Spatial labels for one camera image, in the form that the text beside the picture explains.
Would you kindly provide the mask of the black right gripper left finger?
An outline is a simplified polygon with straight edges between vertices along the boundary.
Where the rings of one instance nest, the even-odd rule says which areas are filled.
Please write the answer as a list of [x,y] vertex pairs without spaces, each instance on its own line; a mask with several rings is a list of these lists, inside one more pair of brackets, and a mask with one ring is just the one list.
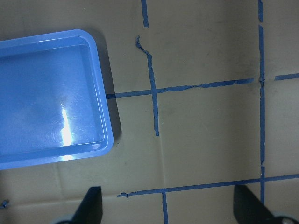
[[100,224],[102,217],[103,205],[101,187],[90,187],[74,213],[71,224]]

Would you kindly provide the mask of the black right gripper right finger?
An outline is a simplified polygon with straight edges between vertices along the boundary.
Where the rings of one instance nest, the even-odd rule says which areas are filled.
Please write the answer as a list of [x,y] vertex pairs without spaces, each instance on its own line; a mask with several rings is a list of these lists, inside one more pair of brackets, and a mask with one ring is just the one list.
[[246,185],[234,187],[233,214],[239,224],[280,223]]

